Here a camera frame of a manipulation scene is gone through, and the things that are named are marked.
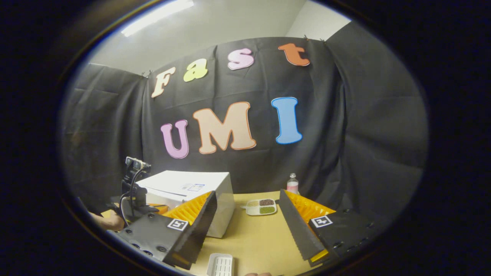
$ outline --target ceiling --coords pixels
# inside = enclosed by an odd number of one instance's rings
[[[306,0],[193,0],[194,6],[125,37],[121,30],[89,62],[136,74],[229,41],[286,36]]]

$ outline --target wooden table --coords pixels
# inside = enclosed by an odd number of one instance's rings
[[[275,214],[267,216],[249,216],[240,207],[262,198],[279,199],[279,191],[235,194],[236,207],[225,235],[221,239],[206,237],[198,260],[187,272],[206,276],[212,253],[232,255],[235,276],[262,272],[290,276],[314,269],[302,259],[279,205]]]

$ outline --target plastic water bottle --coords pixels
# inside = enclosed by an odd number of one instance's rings
[[[299,194],[299,181],[295,178],[294,173],[290,174],[290,179],[286,183],[286,190],[295,194]]]

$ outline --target white box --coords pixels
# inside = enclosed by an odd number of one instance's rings
[[[221,238],[235,209],[228,172],[188,172],[166,170],[137,182],[146,188],[147,203],[165,204],[174,209],[209,191],[217,195],[217,212],[207,236]]]

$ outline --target person's arm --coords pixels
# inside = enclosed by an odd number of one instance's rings
[[[111,210],[108,218],[103,218],[89,212],[95,222],[104,230],[121,231],[124,228],[124,220],[118,214]]]

